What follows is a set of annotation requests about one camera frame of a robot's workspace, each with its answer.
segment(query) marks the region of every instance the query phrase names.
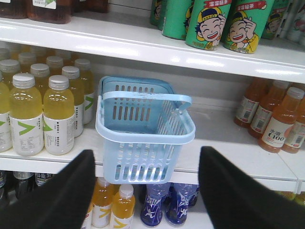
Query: green can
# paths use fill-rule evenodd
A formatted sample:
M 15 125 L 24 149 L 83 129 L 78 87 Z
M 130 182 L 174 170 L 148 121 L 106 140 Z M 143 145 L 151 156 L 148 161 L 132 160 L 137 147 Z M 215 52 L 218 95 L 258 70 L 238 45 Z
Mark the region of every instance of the green can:
M 161 12 L 160 12 L 160 19 L 158 21 L 158 29 L 163 30 L 163 25 L 164 25 L 164 17 L 165 17 L 165 12 L 166 12 L 166 5 L 167 5 L 167 0 L 162 0 L 162 7 L 161 7 Z
M 194 0 L 167 0 L 162 35 L 185 40 Z
M 232 0 L 195 0 L 185 43 L 216 50 Z
M 224 46 L 235 52 L 255 53 L 264 31 L 274 0 L 238 0 L 228 21 L 229 32 L 224 34 Z
M 158 25 L 162 8 L 162 0 L 152 0 L 150 23 Z
M 269 14 L 262 38 L 273 39 L 281 25 L 284 13 L 287 10 L 290 0 L 274 0 L 273 7 Z

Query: white bottle cap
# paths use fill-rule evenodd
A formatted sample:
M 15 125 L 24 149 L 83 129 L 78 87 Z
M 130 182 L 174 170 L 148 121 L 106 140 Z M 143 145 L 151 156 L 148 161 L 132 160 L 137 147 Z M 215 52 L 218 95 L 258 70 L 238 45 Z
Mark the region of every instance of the white bottle cap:
M 49 78 L 49 87 L 54 90 L 65 90 L 69 88 L 69 79 L 63 75 L 53 75 Z
M 282 80 L 274 80 L 273 86 L 281 88 L 281 89 L 287 89 L 287 87 L 289 86 L 289 82 L 282 81 Z
M 87 59 L 77 59 L 75 60 L 74 65 L 82 71 L 87 71 L 91 69 L 90 61 Z
M 31 52 L 19 53 L 18 59 L 20 64 L 34 64 L 36 62 L 36 55 Z
M 290 97 L 293 97 L 295 99 L 303 99 L 304 97 L 304 91 L 296 88 L 296 87 L 289 87 L 288 91 L 287 91 L 287 95 L 289 95 Z
M 67 76 L 69 80 L 77 79 L 80 76 L 80 70 L 74 66 L 64 66 L 61 73 Z
M 107 181 L 107 180 L 105 180 L 105 178 L 103 178 L 103 177 L 98 177 L 97 178 L 97 182 L 99 183 L 99 185 L 100 186 L 102 186 L 102 187 L 107 187 L 110 183 Z
M 31 46 L 30 52 L 34 53 L 36 56 L 45 56 L 47 53 L 47 49 L 45 47 L 40 46 Z
M 55 50 L 55 55 L 62 57 L 64 60 L 71 59 L 71 52 L 67 50 Z
M 63 67 L 63 59 L 59 56 L 48 56 L 47 57 L 47 65 L 50 68 L 62 68 Z
M 10 51 L 8 49 L 0 49 L 0 60 L 6 60 L 10 58 Z
M 0 61 L 0 71 L 3 73 L 16 73 L 20 71 L 20 64 L 16 60 Z
M 121 185 L 119 189 L 120 197 L 124 199 L 130 199 L 133 195 L 132 185 Z
M 47 77 L 50 75 L 49 66 L 44 63 L 35 63 L 30 67 L 30 73 L 34 77 Z
M 13 76 L 13 85 L 17 88 L 31 88 L 35 86 L 35 78 L 29 73 L 18 73 Z

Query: basket handle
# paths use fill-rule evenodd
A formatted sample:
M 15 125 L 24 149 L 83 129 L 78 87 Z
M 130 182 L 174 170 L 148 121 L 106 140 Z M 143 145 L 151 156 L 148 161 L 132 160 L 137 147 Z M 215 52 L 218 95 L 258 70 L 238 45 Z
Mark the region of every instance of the basket handle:
M 142 93 L 142 92 L 125 92 L 125 91 L 112 91 L 102 94 L 102 99 L 113 98 L 130 98 L 130 99 L 151 99 L 151 100 L 169 100 L 169 101 L 181 101 L 184 102 L 178 107 L 179 111 L 187 109 L 192 104 L 192 98 L 183 94 L 154 94 L 154 93 Z

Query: white shelf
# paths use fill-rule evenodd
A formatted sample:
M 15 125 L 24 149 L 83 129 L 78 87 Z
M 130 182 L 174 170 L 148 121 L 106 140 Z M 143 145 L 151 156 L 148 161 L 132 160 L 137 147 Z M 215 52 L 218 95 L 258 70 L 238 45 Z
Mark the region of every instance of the white shelf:
M 203 51 L 169 39 L 146 17 L 78 13 L 65 25 L 0 19 L 0 40 L 130 60 L 305 83 L 304 47 L 261 39 L 255 54 Z

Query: light blue plastic basket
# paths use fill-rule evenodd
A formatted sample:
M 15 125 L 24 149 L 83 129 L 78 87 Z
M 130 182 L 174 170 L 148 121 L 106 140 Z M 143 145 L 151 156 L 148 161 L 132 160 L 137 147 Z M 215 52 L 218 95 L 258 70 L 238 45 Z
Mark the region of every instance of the light blue plastic basket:
M 166 183 L 183 144 L 194 139 L 192 99 L 164 81 L 100 80 L 96 130 L 104 137 L 104 176 L 113 184 Z

